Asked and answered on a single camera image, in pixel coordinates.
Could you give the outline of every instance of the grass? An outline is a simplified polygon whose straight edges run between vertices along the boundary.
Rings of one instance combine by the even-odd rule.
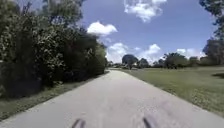
[[[84,81],[79,83],[62,84],[55,88],[44,90],[31,97],[25,97],[21,99],[0,99],[0,121],[6,119],[14,114],[25,111],[37,104],[52,99],[60,94],[70,91],[80,85],[90,81]]]
[[[122,71],[224,117],[224,67]]]

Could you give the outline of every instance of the foliage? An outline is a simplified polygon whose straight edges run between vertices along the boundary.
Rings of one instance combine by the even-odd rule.
[[[191,66],[191,67],[196,67],[196,66],[198,66],[198,64],[199,64],[199,60],[198,60],[198,57],[190,57],[190,59],[189,59],[189,66]]]
[[[166,68],[183,68],[188,65],[188,60],[185,56],[179,53],[169,53],[164,55],[165,62],[164,66]]]
[[[78,0],[49,0],[35,12],[30,3],[20,11],[15,2],[1,1],[0,10],[6,12],[0,12],[1,73],[7,95],[27,96],[104,73],[105,46],[76,25],[81,5]]]
[[[214,65],[214,62],[209,57],[206,56],[200,58],[199,64],[200,66],[212,66]]]
[[[137,62],[138,59],[131,54],[124,55],[122,58],[122,63],[128,65],[129,69],[132,69],[132,65]]]
[[[148,61],[147,61],[145,58],[142,58],[142,59],[139,61],[139,67],[140,67],[140,68],[148,68],[148,67],[149,67],[149,63],[148,63]]]
[[[218,40],[224,39],[224,1],[223,0],[200,0],[199,3],[208,12],[214,15],[218,29],[215,31],[215,36]]]
[[[107,67],[112,67],[113,65],[114,65],[113,61],[109,61],[109,62],[107,63]]]
[[[153,63],[154,68],[163,68],[165,66],[165,61],[163,59],[159,59]]]
[[[224,64],[223,40],[208,40],[203,52],[214,62],[214,64]]]

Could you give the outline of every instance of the sky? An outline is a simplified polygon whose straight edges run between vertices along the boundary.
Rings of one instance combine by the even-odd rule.
[[[34,7],[40,6],[33,1]],[[168,52],[201,57],[215,26],[198,1],[86,0],[80,23],[100,37],[107,46],[107,59],[115,63],[125,54],[150,63]]]

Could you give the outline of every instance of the treeline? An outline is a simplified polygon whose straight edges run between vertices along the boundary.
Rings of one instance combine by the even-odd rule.
[[[153,63],[154,68],[168,68],[178,69],[185,67],[198,67],[198,66],[214,66],[213,61],[209,57],[190,57],[189,59],[179,53],[165,54],[163,59],[159,59]]]
[[[138,60],[132,54],[124,55],[122,63],[113,63],[109,61],[107,66],[114,68],[132,69],[132,68],[167,68],[167,69],[179,69],[186,67],[198,67],[198,66],[215,66],[214,63],[208,56],[205,57],[190,57],[189,59],[179,53],[165,54],[163,59],[153,62],[152,65],[148,63],[145,58]]]
[[[38,11],[0,1],[1,83],[4,95],[23,97],[62,82],[104,73],[105,46],[77,22],[83,0],[44,0]]]

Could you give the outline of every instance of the road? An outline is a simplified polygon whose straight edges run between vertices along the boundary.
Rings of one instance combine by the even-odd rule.
[[[0,128],[224,128],[224,119],[119,71],[0,123]]]

